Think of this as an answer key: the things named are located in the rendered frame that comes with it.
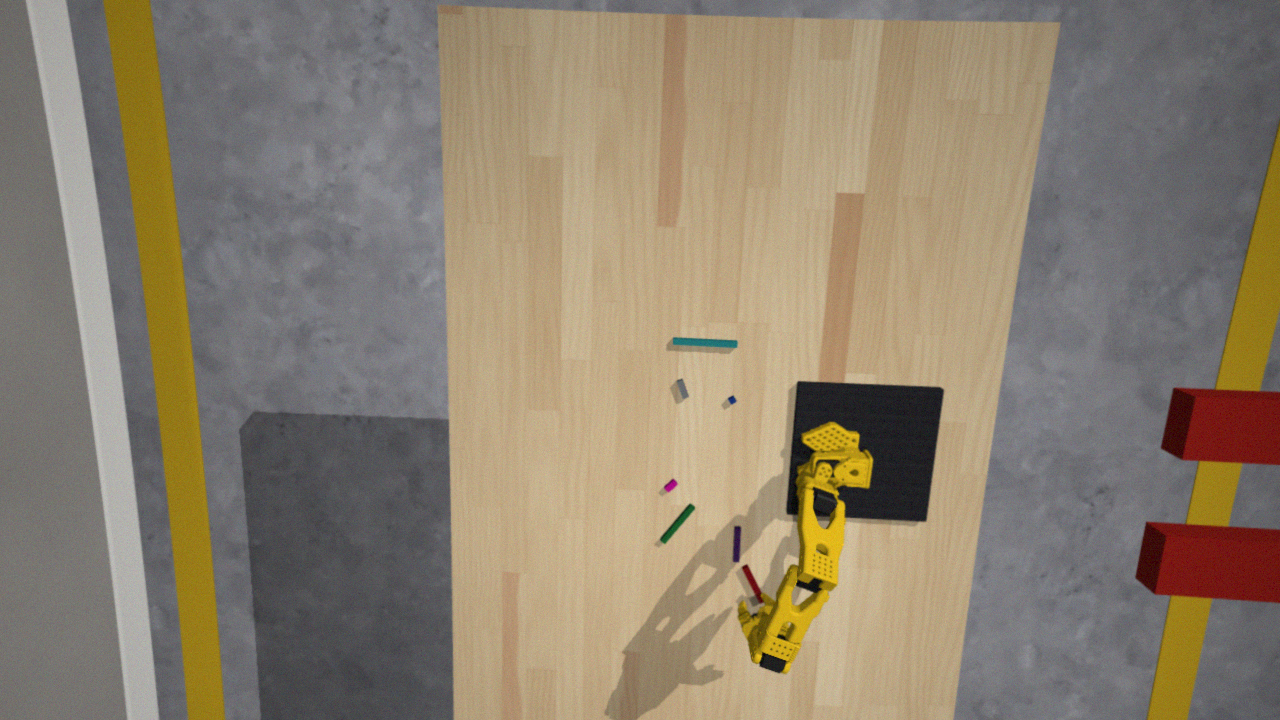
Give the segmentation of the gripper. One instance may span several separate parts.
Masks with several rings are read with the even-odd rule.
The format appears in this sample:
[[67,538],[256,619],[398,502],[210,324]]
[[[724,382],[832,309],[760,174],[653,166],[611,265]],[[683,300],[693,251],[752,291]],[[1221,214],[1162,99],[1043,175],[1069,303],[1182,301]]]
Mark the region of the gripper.
[[753,612],[753,615],[750,615],[750,612],[748,611],[748,606],[744,601],[739,603],[739,623],[741,624],[742,633],[746,637],[748,643],[753,635],[753,632],[756,630],[756,628],[764,625],[767,618],[771,614],[771,609],[774,605],[774,600],[772,600],[765,593],[762,593],[762,600],[764,601],[765,606],[762,606],[758,610],[758,612],[755,614]]

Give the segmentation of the turquoise rod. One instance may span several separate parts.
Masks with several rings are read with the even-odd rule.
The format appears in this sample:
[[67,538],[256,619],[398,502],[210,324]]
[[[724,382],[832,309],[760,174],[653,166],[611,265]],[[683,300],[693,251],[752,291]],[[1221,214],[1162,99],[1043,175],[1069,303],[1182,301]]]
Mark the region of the turquoise rod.
[[673,345],[737,348],[737,340],[700,340],[673,337]]

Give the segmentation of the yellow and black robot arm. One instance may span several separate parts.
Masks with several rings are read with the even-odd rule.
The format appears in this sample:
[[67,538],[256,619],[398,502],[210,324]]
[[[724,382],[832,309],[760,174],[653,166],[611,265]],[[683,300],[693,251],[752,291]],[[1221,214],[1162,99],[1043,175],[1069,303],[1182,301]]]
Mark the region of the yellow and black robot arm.
[[[828,591],[838,585],[838,557],[846,518],[845,503],[838,500],[835,488],[867,488],[870,460],[858,448],[859,437],[858,432],[845,430],[835,421],[801,434],[804,445],[826,454],[814,452],[809,462],[797,466],[799,564],[788,566],[769,616],[763,626],[753,632],[748,643],[753,664],[773,673],[788,673],[812,619],[829,600]],[[819,527],[814,510],[829,515],[826,529]],[[795,585],[814,593],[803,603],[792,605]],[[782,626],[785,623],[790,626]]]

